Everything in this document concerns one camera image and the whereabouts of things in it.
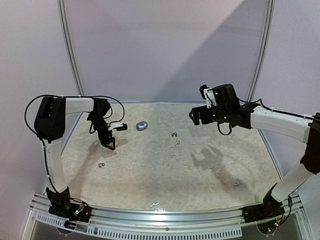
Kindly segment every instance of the washer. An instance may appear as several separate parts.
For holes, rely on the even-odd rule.
[[[145,130],[145,129],[147,129],[147,127],[148,127],[148,123],[147,123],[146,121],[141,121],[141,122],[138,122],[138,123],[136,124],[136,129],[137,129],[138,131]]]

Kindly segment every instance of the wire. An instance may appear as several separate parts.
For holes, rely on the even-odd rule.
[[[281,221],[281,222],[278,224],[279,226],[282,225],[282,224],[284,224],[285,221],[288,220],[288,218],[290,217],[290,214],[291,214],[291,210],[292,210],[292,206],[290,207],[289,213],[288,213],[288,215],[286,216],[285,220]]]
[[[123,114],[122,114],[122,118],[118,121],[112,121],[110,122],[111,123],[116,123],[116,122],[121,122],[124,118],[125,118],[125,107],[124,105],[119,101],[117,100],[116,98],[112,97],[112,96],[106,96],[106,95],[94,95],[94,96],[58,96],[58,95],[53,95],[53,94],[42,94],[42,95],[39,95],[39,96],[36,96],[35,98],[33,98],[29,103],[28,105],[26,106],[25,110],[24,110],[24,122],[26,124],[26,126],[28,127],[28,129],[34,133],[35,135],[38,135],[37,132],[35,130],[32,129],[32,127],[28,124],[28,121],[27,121],[27,112],[28,112],[28,109],[30,107],[30,105],[37,99],[39,98],[43,98],[43,97],[54,97],[54,98],[108,98],[108,99],[112,99],[112,100],[115,100],[116,102],[118,102],[121,107],[122,107],[122,110],[123,110]],[[113,109],[111,107],[111,115],[104,118],[104,119],[108,119],[112,116],[113,114]]]
[[[238,100],[240,100],[241,102],[246,103],[246,104],[256,104],[257,102],[262,101],[262,98],[260,98],[256,101],[244,101],[244,100],[241,100],[240,98],[238,98]]]
[[[232,127],[231,127],[231,124],[229,123],[229,132],[227,134],[223,133],[220,129],[220,124],[223,124],[223,122],[218,122],[218,131],[220,134],[224,135],[224,136],[228,136],[232,133]]]
[[[70,199],[70,200],[78,202],[78,203],[84,203],[85,205],[87,205],[89,207],[88,203],[86,203],[85,201],[83,201],[83,200],[81,200],[79,198],[65,196],[65,195],[63,195],[62,197],[66,198],[66,199]]]
[[[103,119],[108,119],[108,118],[111,118],[112,114],[114,113],[113,110],[112,110],[112,107],[110,107],[111,109],[111,114],[109,116],[106,116],[106,117],[103,117]]]
[[[211,98],[208,96],[208,93],[205,93],[206,98],[209,99],[209,101],[211,102],[212,106],[214,106],[214,102],[211,100]]]
[[[42,142],[42,145],[43,145],[43,158],[44,158],[44,165],[45,165],[45,170],[46,170],[46,175],[49,179],[49,182],[53,188],[53,190],[58,193],[57,189],[55,188],[52,180],[51,180],[51,175],[49,174],[49,168],[48,168],[48,163],[47,163],[47,154],[46,154],[46,144],[44,142],[44,140],[42,138],[39,138],[40,141]]]
[[[87,98],[108,98],[108,99],[113,99],[113,100],[115,100],[116,102],[118,102],[121,105],[122,111],[123,111],[121,119],[118,120],[118,121],[112,121],[112,122],[110,122],[110,124],[111,123],[116,123],[116,122],[121,122],[125,118],[126,111],[125,111],[124,105],[119,100],[115,99],[114,97],[106,96],[106,95],[95,95],[95,96],[87,96]]]
[[[28,124],[28,121],[27,121],[27,111],[28,111],[28,108],[30,107],[30,105],[37,99],[39,98],[42,98],[42,97],[58,97],[56,95],[51,95],[51,94],[43,94],[43,95],[39,95],[39,96],[36,96],[34,99],[32,99],[28,105],[26,106],[25,110],[24,110],[24,122],[26,124],[26,126],[28,127],[28,129],[30,129],[31,132],[33,132],[35,135],[37,135],[37,132],[35,130],[33,130],[30,125]]]
[[[260,102],[261,106],[264,109],[267,109],[269,111],[272,111],[272,112],[275,112],[275,113],[279,113],[279,114],[286,114],[286,115],[290,115],[290,116],[294,116],[294,117],[298,117],[298,118],[303,118],[303,119],[305,118],[305,119],[313,120],[313,121],[316,121],[316,122],[320,123],[320,121],[318,121],[314,117],[303,116],[301,114],[296,114],[296,113],[288,112],[288,111],[281,111],[281,110],[271,109],[270,107],[267,107],[267,106],[264,105],[264,103],[262,102],[262,98],[260,98],[260,99],[258,99],[256,101],[244,101],[244,100],[241,100],[240,98],[238,98],[238,100],[240,100],[241,102],[247,103],[247,104],[256,104],[256,103]]]

